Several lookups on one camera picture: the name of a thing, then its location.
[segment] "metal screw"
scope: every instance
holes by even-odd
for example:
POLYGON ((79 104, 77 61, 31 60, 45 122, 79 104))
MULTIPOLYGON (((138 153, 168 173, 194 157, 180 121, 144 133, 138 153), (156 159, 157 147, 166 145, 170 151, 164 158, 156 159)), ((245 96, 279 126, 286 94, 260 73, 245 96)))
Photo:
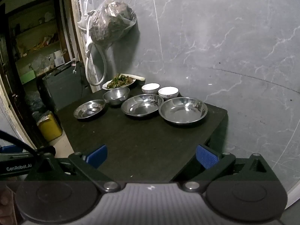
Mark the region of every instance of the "metal screw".
POLYGON ((191 182, 185 183, 185 187, 188 188, 189 190, 195 190, 195 189, 198 189, 200 187, 200 185, 197 182, 191 181, 191 182))
POLYGON ((118 188, 118 184, 116 182, 110 181, 110 182, 106 182, 103 187, 106 190, 115 190, 116 188, 118 188))

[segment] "table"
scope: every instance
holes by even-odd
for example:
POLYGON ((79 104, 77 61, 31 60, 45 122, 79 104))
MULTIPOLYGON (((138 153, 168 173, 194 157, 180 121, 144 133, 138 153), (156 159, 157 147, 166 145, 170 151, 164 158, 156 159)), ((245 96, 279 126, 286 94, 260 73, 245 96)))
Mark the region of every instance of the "table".
MULTIPOLYGON (((206 144, 227 115, 225 109, 207 104, 208 114, 193 127, 176 127, 157 112, 150 119, 126 116, 107 107, 95 120, 81 122, 74 110, 81 104, 102 99, 105 90, 95 92, 58 111, 58 117, 75 152, 89 154, 102 145, 108 158, 99 171, 115 181, 169 182, 190 162, 197 145, 206 144)), ((142 94, 139 86, 130 95, 142 94)))

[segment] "yellow container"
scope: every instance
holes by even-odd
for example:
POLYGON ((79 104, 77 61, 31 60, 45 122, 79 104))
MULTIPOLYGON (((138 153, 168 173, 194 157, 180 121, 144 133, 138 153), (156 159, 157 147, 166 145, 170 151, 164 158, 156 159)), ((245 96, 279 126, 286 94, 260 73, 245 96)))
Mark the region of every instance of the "yellow container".
POLYGON ((37 126, 46 141, 50 142, 62 135, 62 129, 52 112, 48 111, 46 114, 38 121, 37 126))

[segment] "stainless steel bowl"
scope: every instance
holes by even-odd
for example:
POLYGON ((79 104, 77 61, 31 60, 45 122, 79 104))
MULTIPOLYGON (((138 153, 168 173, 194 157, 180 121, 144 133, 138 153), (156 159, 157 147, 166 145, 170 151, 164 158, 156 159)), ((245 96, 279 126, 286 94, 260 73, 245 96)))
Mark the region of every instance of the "stainless steel bowl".
POLYGON ((100 113, 105 106, 103 100, 88 101, 77 107, 74 111, 74 117, 77 119, 87 119, 100 113))
POLYGON ((103 99, 112 106, 120 105, 123 101, 127 100, 129 92, 130 89, 128 88, 112 89, 103 95, 103 99))
POLYGON ((188 97, 167 100, 159 108, 159 114, 165 120, 177 125, 200 121, 207 111, 207 106, 202 101, 188 97))
POLYGON ((143 94, 124 101, 121 110, 133 117, 144 117, 158 110, 164 99, 158 95, 143 94))

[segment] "black circular disc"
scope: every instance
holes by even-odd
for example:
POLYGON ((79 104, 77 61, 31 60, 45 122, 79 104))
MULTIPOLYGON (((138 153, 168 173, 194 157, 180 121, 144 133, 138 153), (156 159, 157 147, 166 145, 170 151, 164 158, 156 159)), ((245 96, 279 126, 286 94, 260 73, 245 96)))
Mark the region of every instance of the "black circular disc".
POLYGON ((206 190, 209 204, 232 220, 265 222, 280 217, 287 194, 279 181, 213 181, 206 190))
POLYGON ((25 181, 16 193, 23 216, 38 223, 74 221, 93 208, 97 189, 88 181, 25 181))

